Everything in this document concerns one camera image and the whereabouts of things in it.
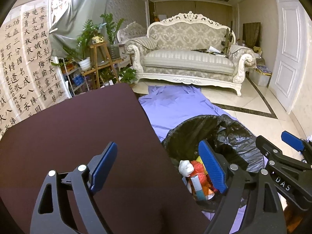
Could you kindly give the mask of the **dark object on sofa arm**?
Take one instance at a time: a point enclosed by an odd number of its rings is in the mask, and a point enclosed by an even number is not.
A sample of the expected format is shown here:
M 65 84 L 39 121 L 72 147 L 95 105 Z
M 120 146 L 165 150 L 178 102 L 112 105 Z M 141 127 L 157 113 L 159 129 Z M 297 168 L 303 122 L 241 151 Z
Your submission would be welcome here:
M 235 39 L 235 34 L 233 30 L 231 28 L 228 28 L 226 30 L 225 40 L 222 41 L 222 46 L 223 46 L 222 54 L 224 54 L 225 57 L 228 57 L 230 47 L 235 42 L 234 39 Z

